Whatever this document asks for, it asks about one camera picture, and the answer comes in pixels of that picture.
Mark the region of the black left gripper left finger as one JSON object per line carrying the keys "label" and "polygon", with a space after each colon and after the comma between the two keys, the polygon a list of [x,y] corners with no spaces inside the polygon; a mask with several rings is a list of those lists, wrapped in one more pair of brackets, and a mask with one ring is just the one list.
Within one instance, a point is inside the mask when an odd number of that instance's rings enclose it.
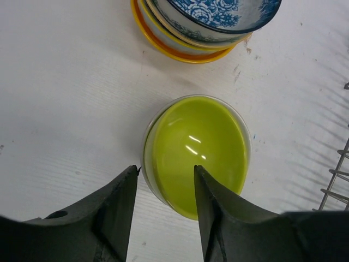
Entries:
{"label": "black left gripper left finger", "polygon": [[126,261],[139,169],[46,218],[1,217],[1,261]]}

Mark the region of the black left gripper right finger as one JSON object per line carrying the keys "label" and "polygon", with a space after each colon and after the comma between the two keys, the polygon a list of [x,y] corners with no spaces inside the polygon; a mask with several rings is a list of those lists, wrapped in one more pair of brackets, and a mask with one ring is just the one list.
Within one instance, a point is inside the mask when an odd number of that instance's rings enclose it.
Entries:
{"label": "black left gripper right finger", "polygon": [[194,166],[205,261],[348,261],[348,212],[277,214],[243,199]]}

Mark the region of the white floral leaf bowl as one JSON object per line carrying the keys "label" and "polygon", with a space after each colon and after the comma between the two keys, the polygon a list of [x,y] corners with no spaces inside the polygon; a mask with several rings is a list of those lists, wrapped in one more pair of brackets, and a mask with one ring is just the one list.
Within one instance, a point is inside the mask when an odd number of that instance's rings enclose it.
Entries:
{"label": "white floral leaf bowl", "polygon": [[160,13],[160,11],[157,9],[157,7],[154,4],[154,1],[145,1],[147,7],[151,10],[152,14],[156,19],[161,23],[161,25],[166,28],[167,31],[171,32],[173,35],[175,35],[177,38],[181,39],[182,41],[186,42],[187,44],[191,44],[193,46],[202,47],[204,49],[210,49],[210,50],[223,50],[230,47],[233,47],[234,45],[237,45],[241,41],[248,41],[248,39],[251,37],[252,33],[248,33],[246,35],[243,35],[241,37],[237,37],[237,39],[233,40],[232,42],[207,42],[203,40],[197,40],[194,38],[191,38],[184,33],[180,32],[178,29],[175,28],[175,26],[171,25]]}

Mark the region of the orange ribbed bowl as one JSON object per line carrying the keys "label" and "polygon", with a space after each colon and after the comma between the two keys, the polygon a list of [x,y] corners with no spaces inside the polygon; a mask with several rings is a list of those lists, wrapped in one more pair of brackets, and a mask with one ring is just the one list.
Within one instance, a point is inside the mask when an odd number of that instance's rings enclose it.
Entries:
{"label": "orange ribbed bowl", "polygon": [[149,27],[146,25],[139,6],[136,1],[130,1],[130,6],[132,9],[134,20],[136,21],[138,28],[144,35],[144,37],[151,43],[151,45],[156,48],[158,51],[166,55],[167,57],[174,59],[176,61],[180,61],[183,63],[189,63],[189,64],[205,64],[217,61],[221,59],[222,57],[226,56],[229,52],[231,52],[235,46],[222,50],[217,51],[212,54],[208,55],[189,55],[185,53],[181,53],[176,51],[175,49],[168,47],[165,45],[161,40],[159,40],[149,29]]}

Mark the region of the white yellow dotted bowl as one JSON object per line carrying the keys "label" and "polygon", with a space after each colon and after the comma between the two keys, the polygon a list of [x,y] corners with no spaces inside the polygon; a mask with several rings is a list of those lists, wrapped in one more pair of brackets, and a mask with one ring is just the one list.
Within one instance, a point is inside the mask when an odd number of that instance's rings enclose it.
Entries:
{"label": "white yellow dotted bowl", "polygon": [[218,52],[218,50],[194,46],[177,38],[160,23],[160,21],[155,17],[145,1],[137,1],[137,3],[140,13],[150,32],[153,33],[155,37],[168,48],[180,53],[184,53],[186,55],[193,56],[210,55]]}

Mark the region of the white blue patterned bowl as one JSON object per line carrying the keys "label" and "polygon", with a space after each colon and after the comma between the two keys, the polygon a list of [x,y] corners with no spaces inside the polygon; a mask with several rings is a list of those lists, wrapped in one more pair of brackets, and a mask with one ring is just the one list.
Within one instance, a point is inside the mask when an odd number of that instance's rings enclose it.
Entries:
{"label": "white blue patterned bowl", "polygon": [[208,43],[234,42],[269,23],[281,0],[151,1],[177,31]]}

